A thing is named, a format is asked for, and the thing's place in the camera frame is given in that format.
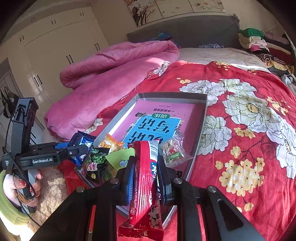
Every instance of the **white wardrobe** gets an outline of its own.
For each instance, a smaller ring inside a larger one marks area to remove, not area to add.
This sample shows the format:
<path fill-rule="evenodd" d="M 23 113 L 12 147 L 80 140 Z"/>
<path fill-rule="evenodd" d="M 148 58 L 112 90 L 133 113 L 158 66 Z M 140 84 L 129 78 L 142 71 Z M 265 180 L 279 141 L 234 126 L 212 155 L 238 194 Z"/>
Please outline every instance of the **white wardrobe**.
<path fill-rule="evenodd" d="M 109 46 L 91 10 L 83 7 L 60 12 L 25 27 L 0 46 L 0 62 L 8 58 L 24 97 L 35 97 L 38 120 L 72 89 L 59 73 Z"/>

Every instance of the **stack of clothes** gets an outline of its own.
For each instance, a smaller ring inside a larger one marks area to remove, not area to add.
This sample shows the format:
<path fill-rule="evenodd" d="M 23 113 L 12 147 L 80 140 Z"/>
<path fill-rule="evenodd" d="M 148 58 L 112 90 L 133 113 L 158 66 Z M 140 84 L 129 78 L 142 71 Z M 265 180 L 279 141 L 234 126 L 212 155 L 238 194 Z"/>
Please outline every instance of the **stack of clothes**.
<path fill-rule="evenodd" d="M 287 38 L 254 28 L 241 30 L 237 35 L 241 46 L 264 62 L 270 72 L 280 78 L 294 73 L 295 56 Z"/>

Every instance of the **white flower print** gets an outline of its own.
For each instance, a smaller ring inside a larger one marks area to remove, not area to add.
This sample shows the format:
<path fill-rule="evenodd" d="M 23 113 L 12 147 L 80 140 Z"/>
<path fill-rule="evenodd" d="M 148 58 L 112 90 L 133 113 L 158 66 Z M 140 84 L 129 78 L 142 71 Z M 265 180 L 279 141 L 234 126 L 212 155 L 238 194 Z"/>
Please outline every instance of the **white flower print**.
<path fill-rule="evenodd" d="M 283 118 L 278 123 L 267 125 L 267 136 L 279 145 L 276 148 L 276 158 L 281 168 L 287 168 L 287 177 L 296 176 L 296 133 L 295 129 Z"/>
<path fill-rule="evenodd" d="M 278 123 L 280 116 L 270 107 L 267 101 L 249 95 L 227 95 L 222 102 L 225 111 L 231 115 L 236 124 L 244 124 L 253 132 L 266 132 L 266 123 Z"/>
<path fill-rule="evenodd" d="M 247 82 L 240 82 L 239 79 L 220 79 L 220 83 L 222 86 L 228 90 L 229 92 L 235 93 L 235 94 L 247 94 L 251 96 L 255 96 L 253 91 L 257 91 L 253 86 L 251 86 Z"/>
<path fill-rule="evenodd" d="M 91 133 L 93 131 L 95 131 L 97 129 L 98 126 L 102 126 L 103 125 L 103 119 L 96 119 L 95 122 L 93 123 L 93 125 L 88 128 L 86 131 L 84 131 L 84 133 Z"/>
<path fill-rule="evenodd" d="M 169 64 L 170 64 L 169 61 L 164 61 L 161 67 L 158 67 L 153 71 L 153 74 L 158 74 L 158 76 L 161 76 L 166 71 Z"/>
<path fill-rule="evenodd" d="M 222 117 L 215 118 L 209 115 L 205 118 L 197 155 L 212 154 L 214 149 L 225 150 L 228 140 L 231 138 L 231 129 L 225 125 L 226 121 Z"/>
<path fill-rule="evenodd" d="M 217 103 L 218 97 L 226 92 L 221 83 L 210 82 L 208 80 L 200 80 L 198 82 L 190 83 L 180 88 L 182 92 L 190 93 L 207 93 L 207 105 L 211 106 Z"/>

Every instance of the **gray headboard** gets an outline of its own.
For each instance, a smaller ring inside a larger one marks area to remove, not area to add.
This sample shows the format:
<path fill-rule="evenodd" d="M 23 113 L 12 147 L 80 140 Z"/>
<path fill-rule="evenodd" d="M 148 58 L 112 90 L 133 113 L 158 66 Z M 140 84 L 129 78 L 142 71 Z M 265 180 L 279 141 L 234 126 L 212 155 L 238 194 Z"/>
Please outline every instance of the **gray headboard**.
<path fill-rule="evenodd" d="M 239 19 L 223 15 L 196 15 L 156 23 L 127 34 L 133 43 L 146 42 L 159 32 L 167 32 L 182 48 L 220 43 L 224 47 L 241 49 L 237 33 Z"/>

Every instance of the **bed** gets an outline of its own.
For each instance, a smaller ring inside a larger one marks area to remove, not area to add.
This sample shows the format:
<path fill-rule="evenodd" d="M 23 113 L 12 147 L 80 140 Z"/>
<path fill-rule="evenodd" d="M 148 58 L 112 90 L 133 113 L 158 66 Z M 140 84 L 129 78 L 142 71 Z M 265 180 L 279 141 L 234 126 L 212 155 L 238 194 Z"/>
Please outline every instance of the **bed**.
<path fill-rule="evenodd" d="M 208 94 L 207 117 L 190 182 L 218 187 L 266 240 L 276 241 L 296 214 L 296 97 L 259 58 L 240 50 L 238 22 L 236 16 L 191 16 L 128 34 L 134 43 L 145 42 L 169 29 L 171 37 L 185 48 L 179 50 L 178 61 L 164 59 L 163 65 L 149 71 L 128 94 L 100 111 L 100 124 L 91 134 L 101 133 L 137 93 Z M 208 34 L 201 35 L 194 23 L 204 23 Z M 184 37 L 191 32 L 190 38 Z M 221 43 L 227 48 L 195 48 L 206 43 Z M 60 167 L 68 192 L 85 185 L 77 179 L 73 182 L 71 168 L 69 162 Z M 123 221 L 118 214 L 117 225 Z M 176 240 L 176 222 L 175 214 L 164 240 Z M 282 240 L 289 239 L 293 225 L 290 229 Z"/>

